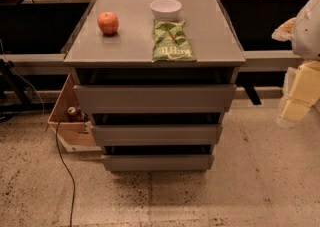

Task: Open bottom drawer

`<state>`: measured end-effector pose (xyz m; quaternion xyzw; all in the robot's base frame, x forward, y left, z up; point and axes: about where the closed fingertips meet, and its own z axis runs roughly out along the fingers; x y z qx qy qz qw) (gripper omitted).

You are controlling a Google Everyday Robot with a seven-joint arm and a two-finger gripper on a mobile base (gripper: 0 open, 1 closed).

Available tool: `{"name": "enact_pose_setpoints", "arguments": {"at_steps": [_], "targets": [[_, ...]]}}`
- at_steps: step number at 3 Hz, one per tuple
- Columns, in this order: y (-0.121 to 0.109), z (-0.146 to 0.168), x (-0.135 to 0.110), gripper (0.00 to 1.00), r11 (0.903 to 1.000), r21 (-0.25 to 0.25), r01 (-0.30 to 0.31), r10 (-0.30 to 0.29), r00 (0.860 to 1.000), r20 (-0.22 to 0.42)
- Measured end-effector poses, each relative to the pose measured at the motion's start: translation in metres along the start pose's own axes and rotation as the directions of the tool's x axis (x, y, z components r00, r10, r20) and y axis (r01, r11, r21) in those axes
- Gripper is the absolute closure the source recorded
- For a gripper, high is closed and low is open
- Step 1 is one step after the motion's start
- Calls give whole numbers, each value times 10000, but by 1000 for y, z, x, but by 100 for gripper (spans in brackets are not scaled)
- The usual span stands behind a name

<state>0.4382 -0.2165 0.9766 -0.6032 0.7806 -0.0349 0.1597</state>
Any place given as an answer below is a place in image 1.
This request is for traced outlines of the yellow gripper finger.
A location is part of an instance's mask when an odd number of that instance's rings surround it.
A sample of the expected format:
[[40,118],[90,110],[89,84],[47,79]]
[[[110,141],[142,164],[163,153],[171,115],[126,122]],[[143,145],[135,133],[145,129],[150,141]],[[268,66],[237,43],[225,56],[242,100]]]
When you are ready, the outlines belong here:
[[320,99],[320,62],[305,61],[289,67],[284,79],[277,123],[290,128],[298,124]]

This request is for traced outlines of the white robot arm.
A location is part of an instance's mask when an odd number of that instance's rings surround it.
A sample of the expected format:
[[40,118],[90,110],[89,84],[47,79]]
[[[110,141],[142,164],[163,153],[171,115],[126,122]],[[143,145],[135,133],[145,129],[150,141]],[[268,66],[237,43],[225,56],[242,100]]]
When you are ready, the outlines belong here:
[[289,128],[299,123],[320,99],[320,0],[309,0],[271,37],[290,41],[293,53],[303,59],[301,65],[289,67],[285,74],[277,123]]

